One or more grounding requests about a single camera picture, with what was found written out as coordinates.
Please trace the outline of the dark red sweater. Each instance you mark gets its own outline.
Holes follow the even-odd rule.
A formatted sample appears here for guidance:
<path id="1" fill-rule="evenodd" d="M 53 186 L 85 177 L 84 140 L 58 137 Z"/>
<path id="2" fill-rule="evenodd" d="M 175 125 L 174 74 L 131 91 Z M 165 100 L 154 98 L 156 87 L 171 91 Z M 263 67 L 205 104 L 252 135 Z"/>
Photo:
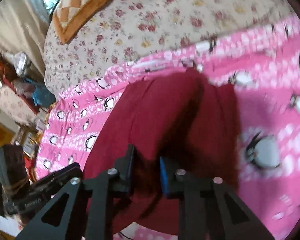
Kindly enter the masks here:
<path id="1" fill-rule="evenodd" d="M 84 166 L 84 178 L 111 168 L 134 145 L 135 188 L 119 207 L 113 231 L 136 222 L 170 235 L 178 232 L 179 206 L 162 196 L 159 157 L 168 155 L 200 178 L 221 177 L 238 188 L 237 96 L 194 69 L 128 85 L 111 110 Z"/>

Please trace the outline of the blue plastic bag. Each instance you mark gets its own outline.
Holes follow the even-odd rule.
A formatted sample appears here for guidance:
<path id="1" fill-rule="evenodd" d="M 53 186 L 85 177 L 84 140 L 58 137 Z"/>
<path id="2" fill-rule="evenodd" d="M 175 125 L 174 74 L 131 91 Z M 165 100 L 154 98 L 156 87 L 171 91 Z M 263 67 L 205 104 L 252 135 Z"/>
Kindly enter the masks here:
<path id="1" fill-rule="evenodd" d="M 51 104 L 55 103 L 55 95 L 52 94 L 43 83 L 37 83 L 29 78 L 25 78 L 24 80 L 35 87 L 32 93 L 35 106 L 48 108 Z"/>

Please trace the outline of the pink penguin blanket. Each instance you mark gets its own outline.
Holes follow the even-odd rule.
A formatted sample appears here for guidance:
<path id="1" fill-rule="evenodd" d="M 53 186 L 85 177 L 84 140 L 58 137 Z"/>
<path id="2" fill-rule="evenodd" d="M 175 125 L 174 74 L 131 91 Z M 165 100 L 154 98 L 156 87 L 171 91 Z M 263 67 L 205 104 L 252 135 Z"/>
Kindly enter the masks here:
<path id="1" fill-rule="evenodd" d="M 88 155 L 125 88 L 134 81 L 196 68 L 233 85 L 241 120 L 239 195 L 275 239 L 300 218 L 300 20 L 239 31 L 216 42 L 116 64 L 102 77 L 61 92 L 47 120 L 35 175 L 43 178 Z"/>

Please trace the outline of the floral bed sheet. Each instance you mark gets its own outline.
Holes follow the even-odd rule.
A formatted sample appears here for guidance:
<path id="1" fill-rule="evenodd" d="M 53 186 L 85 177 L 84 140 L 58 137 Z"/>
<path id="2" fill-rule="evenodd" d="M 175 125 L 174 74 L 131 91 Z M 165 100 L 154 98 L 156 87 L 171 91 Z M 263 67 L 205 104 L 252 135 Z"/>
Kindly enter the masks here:
<path id="1" fill-rule="evenodd" d="M 62 44 L 50 25 L 45 85 L 58 94 L 115 64 L 275 23 L 291 12 L 286 0 L 112 0 L 68 43 Z"/>

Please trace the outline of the beige curtain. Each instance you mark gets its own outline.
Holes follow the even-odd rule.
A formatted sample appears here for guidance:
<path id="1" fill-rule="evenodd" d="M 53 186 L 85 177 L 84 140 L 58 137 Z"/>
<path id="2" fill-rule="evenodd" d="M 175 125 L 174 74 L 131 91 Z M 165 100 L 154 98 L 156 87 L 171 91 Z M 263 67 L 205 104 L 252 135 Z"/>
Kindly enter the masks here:
<path id="1" fill-rule="evenodd" d="M 50 16 L 42 0 L 0 1 L 0 53 L 25 52 L 43 77 L 45 37 Z"/>

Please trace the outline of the orange checkered quilt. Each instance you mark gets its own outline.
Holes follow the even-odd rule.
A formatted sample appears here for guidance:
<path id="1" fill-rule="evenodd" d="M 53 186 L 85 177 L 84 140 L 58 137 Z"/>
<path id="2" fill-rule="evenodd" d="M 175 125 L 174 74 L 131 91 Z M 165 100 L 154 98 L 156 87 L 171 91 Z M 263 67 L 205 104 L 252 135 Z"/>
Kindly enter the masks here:
<path id="1" fill-rule="evenodd" d="M 113 0 L 59 0 L 52 21 L 61 44 L 71 42 L 80 28 Z"/>

